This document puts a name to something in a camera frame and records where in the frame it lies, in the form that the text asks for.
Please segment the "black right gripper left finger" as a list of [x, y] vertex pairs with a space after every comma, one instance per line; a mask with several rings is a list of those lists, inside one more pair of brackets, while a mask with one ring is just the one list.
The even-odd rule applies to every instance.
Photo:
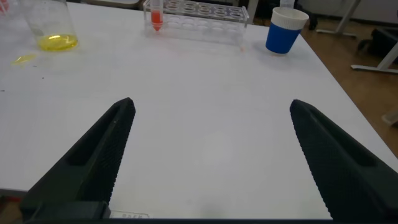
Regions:
[[130, 98], [115, 102], [26, 193], [25, 222], [101, 220], [109, 201], [136, 110]]

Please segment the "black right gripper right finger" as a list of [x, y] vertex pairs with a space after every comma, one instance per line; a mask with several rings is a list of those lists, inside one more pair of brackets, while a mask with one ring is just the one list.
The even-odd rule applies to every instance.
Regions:
[[325, 116], [294, 100], [295, 134], [336, 222], [397, 221], [397, 172]]

